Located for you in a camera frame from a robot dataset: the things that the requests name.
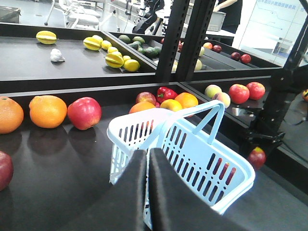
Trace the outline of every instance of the red apple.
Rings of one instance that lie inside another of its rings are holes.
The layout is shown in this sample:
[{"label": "red apple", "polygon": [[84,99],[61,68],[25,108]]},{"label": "red apple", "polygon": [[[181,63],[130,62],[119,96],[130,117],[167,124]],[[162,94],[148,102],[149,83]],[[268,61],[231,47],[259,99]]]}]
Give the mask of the red apple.
[{"label": "red apple", "polygon": [[303,100],[305,100],[306,102],[308,102],[308,89],[303,91]]},{"label": "red apple", "polygon": [[222,48],[221,48],[221,46],[219,46],[219,45],[215,45],[215,46],[213,47],[213,51],[215,51],[215,52],[217,52],[217,53],[220,53],[221,50],[222,50]]},{"label": "red apple", "polygon": [[258,82],[251,82],[246,85],[249,89],[249,98],[251,100],[259,100],[265,94],[265,87]]},{"label": "red apple", "polygon": [[242,84],[233,84],[229,88],[231,101],[236,104],[244,103],[249,98],[249,89]]},{"label": "red apple", "polygon": [[233,52],[233,53],[231,54],[231,58],[232,58],[233,60],[239,61],[239,60],[241,59],[241,54],[239,54],[238,52]]},{"label": "red apple", "polygon": [[13,177],[13,162],[9,155],[0,151],[0,191],[5,189]]},{"label": "red apple", "polygon": [[136,103],[147,101],[153,105],[156,105],[156,97],[150,92],[141,92],[136,97]]},{"label": "red apple", "polygon": [[265,152],[261,148],[256,147],[251,151],[247,160],[255,170],[259,170],[266,161]]},{"label": "red apple", "polygon": [[210,42],[206,42],[205,44],[203,44],[203,47],[211,50],[213,49],[213,44]]},{"label": "red apple", "polygon": [[250,61],[251,61],[251,57],[250,57],[249,54],[243,54],[243,55],[241,56],[241,62],[242,62],[243,64],[248,64],[248,63],[250,63]]},{"label": "red apple", "polygon": [[87,130],[100,122],[102,108],[95,99],[83,97],[68,106],[67,116],[77,129]]}]

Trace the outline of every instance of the black metal post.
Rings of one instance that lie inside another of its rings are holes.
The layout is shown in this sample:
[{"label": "black metal post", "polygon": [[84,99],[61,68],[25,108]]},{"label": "black metal post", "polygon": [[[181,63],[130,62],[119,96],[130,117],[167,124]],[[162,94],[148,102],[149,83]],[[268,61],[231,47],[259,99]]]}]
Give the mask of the black metal post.
[{"label": "black metal post", "polygon": [[166,36],[159,55],[155,79],[157,82],[169,82],[174,58],[178,50],[189,0],[174,0],[168,21]]},{"label": "black metal post", "polygon": [[195,0],[176,70],[177,81],[190,81],[214,9],[215,0]]}]

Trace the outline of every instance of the apple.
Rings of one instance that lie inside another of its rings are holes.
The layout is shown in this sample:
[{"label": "apple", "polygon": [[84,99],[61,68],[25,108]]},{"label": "apple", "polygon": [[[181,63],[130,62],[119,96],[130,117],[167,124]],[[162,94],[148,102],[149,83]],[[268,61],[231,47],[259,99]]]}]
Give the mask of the apple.
[{"label": "apple", "polygon": [[249,99],[249,89],[242,84],[233,84],[229,88],[229,96],[233,103],[244,103]]},{"label": "apple", "polygon": [[68,106],[67,116],[77,129],[87,130],[100,122],[102,108],[95,99],[82,97]]},{"label": "apple", "polygon": [[246,85],[249,89],[249,98],[251,100],[259,100],[265,94],[265,87],[258,82],[250,82]]},{"label": "apple", "polygon": [[141,92],[136,97],[136,103],[147,101],[153,105],[156,105],[156,97],[150,92]]},{"label": "apple", "polygon": [[215,52],[217,52],[217,53],[220,53],[221,50],[222,50],[222,48],[221,48],[221,46],[219,46],[219,45],[215,45],[215,46],[213,47],[212,50],[215,51]]},{"label": "apple", "polygon": [[303,100],[305,100],[306,102],[308,102],[308,89],[303,91]]},{"label": "apple", "polygon": [[243,64],[248,64],[248,63],[250,63],[250,61],[251,61],[251,57],[250,57],[249,54],[243,54],[243,55],[241,56],[241,62],[242,62]]},{"label": "apple", "polygon": [[225,108],[228,108],[230,106],[230,103],[231,103],[231,99],[230,99],[230,96],[225,93],[225,92],[218,92],[216,93],[212,100],[219,100],[219,101],[222,101],[223,104],[225,105]]},{"label": "apple", "polygon": [[13,177],[13,162],[11,157],[0,151],[0,191],[5,189]]},{"label": "apple", "polygon": [[211,84],[206,87],[204,94],[212,99],[218,92],[222,92],[221,88],[215,84]]},{"label": "apple", "polygon": [[177,112],[177,111],[183,109],[180,102],[173,100],[173,99],[163,101],[160,105],[160,108],[166,108],[166,109],[169,109],[169,110],[174,111],[174,112]]},{"label": "apple", "polygon": [[259,170],[266,161],[265,152],[261,148],[256,147],[251,151],[247,160],[255,170]]},{"label": "apple", "polygon": [[203,47],[211,50],[213,49],[213,44],[210,42],[206,42],[205,44],[203,44]]},{"label": "apple", "polygon": [[233,52],[231,54],[231,58],[235,61],[239,61],[241,59],[241,54],[239,54],[238,52]]}]

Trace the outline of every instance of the plastic container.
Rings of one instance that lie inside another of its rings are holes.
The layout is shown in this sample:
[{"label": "plastic container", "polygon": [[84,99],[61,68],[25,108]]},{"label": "plastic container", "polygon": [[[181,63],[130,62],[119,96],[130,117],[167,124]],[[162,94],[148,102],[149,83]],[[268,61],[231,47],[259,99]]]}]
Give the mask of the plastic container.
[{"label": "plastic container", "polygon": [[[185,119],[206,110],[210,111],[197,126]],[[253,186],[255,179],[248,161],[215,139],[223,115],[223,103],[212,100],[177,112],[153,108],[114,118],[107,129],[113,142],[110,182],[116,183],[134,150],[162,148],[188,187],[223,214]],[[214,117],[207,134],[202,129]],[[152,228],[148,190],[146,193],[144,221]]]},{"label": "plastic container", "polygon": [[220,31],[225,17],[224,12],[213,12],[207,30]]},{"label": "plastic container", "polygon": [[0,22],[19,23],[20,8],[0,6]]}]

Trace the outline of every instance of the green fruit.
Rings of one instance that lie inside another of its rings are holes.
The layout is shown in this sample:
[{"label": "green fruit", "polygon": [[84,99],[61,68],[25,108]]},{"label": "green fruit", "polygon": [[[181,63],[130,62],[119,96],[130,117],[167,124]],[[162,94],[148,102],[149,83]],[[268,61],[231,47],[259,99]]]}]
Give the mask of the green fruit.
[{"label": "green fruit", "polygon": [[141,54],[145,53],[144,48],[142,48],[142,47],[139,47],[137,51],[140,52]]},{"label": "green fruit", "polygon": [[135,36],[133,38],[133,42],[135,42],[135,41],[139,41],[139,42],[141,42],[141,44],[145,43],[144,39],[142,37],[140,37],[140,36]]},{"label": "green fruit", "polygon": [[122,42],[126,44],[130,44],[130,38],[127,35],[120,35],[119,40],[121,40]]},{"label": "green fruit", "polygon": [[158,54],[160,54],[160,52],[162,51],[160,47],[154,47],[154,49],[157,51]]},{"label": "green fruit", "polygon": [[144,49],[144,55],[148,58],[154,58],[158,55],[158,52],[153,47],[149,47]]},{"label": "green fruit", "polygon": [[135,49],[135,50],[138,50],[139,48],[139,45],[137,43],[130,43],[128,44],[131,48]]}]

